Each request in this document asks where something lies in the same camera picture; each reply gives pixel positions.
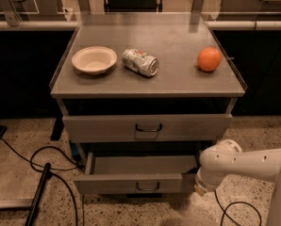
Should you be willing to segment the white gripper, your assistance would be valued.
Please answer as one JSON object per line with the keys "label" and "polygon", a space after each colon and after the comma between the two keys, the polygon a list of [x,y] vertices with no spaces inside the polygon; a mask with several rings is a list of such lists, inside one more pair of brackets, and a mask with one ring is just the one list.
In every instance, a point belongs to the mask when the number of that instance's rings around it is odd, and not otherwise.
{"label": "white gripper", "polygon": [[200,196],[204,196],[207,192],[214,191],[223,181],[222,173],[211,173],[204,169],[198,169],[195,176],[194,191]]}

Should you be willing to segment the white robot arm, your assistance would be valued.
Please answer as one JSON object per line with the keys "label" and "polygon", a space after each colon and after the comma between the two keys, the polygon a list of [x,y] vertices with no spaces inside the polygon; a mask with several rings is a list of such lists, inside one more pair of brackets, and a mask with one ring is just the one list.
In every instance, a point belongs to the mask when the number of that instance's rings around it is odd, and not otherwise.
{"label": "white robot arm", "polygon": [[226,139],[203,150],[195,175],[195,191],[213,192],[230,174],[273,182],[267,226],[281,226],[281,148],[243,152],[240,145]]}

